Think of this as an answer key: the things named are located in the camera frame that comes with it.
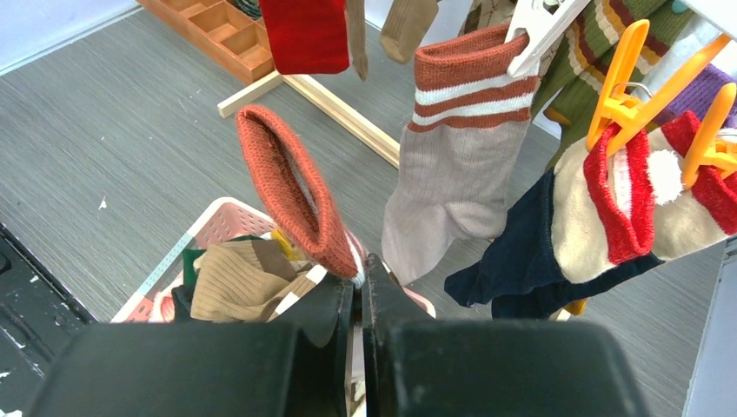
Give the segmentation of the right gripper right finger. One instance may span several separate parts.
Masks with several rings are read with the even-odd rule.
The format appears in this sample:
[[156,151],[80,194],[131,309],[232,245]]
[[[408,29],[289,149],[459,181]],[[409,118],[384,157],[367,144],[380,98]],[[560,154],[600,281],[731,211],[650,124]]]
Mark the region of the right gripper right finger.
[[617,340],[586,322],[437,320],[369,255],[362,325],[371,416],[647,416]]

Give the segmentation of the grey beige sock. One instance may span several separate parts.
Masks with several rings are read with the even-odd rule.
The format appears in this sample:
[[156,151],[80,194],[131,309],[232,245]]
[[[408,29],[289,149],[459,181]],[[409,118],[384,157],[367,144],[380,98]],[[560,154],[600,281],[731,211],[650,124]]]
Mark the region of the grey beige sock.
[[537,69],[507,73],[528,46],[497,24],[415,52],[415,104],[399,180],[384,210],[382,254],[402,285],[428,274],[456,240],[498,237],[508,179],[531,123]]

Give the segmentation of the red white striped sock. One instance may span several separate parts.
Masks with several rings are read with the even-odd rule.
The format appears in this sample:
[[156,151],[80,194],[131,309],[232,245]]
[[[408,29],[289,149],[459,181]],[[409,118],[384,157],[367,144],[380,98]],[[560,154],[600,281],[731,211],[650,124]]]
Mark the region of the red white striped sock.
[[254,188],[276,225],[308,258],[360,288],[365,249],[344,225],[299,135],[255,104],[236,112],[235,126]]

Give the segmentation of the navy sock red cuff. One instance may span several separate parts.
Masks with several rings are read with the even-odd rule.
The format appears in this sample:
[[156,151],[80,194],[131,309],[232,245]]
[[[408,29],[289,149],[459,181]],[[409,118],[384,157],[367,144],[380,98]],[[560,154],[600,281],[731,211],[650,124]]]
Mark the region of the navy sock red cuff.
[[571,145],[508,211],[482,258],[446,279],[446,293],[466,308],[488,304],[495,319],[546,319],[657,267],[647,133],[609,156],[619,130]]

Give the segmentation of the maroon purple orange striped sock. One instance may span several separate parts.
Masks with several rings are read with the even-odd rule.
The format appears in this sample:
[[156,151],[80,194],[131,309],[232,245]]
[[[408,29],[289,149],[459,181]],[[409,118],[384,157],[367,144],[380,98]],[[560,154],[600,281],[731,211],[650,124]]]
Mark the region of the maroon purple orange striped sock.
[[701,121],[720,89],[736,80],[711,63],[669,103],[652,123],[655,126],[673,120],[686,111],[692,111]]

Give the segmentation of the navy blue sock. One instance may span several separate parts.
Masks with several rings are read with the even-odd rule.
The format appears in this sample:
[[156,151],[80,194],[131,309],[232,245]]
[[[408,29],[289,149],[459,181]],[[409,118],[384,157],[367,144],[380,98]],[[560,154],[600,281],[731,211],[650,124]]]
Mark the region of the navy blue sock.
[[686,111],[648,135],[648,174],[654,187],[653,254],[662,261],[690,255],[736,234],[736,175],[726,178],[710,166],[698,169],[696,182],[681,181],[685,156],[700,127]]

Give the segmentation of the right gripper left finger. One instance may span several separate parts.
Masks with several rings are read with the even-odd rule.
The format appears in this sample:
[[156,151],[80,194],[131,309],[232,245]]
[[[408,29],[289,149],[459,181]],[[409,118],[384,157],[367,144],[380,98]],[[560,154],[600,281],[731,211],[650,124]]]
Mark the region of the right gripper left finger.
[[353,287],[334,275],[271,322],[89,326],[30,416],[344,416]]

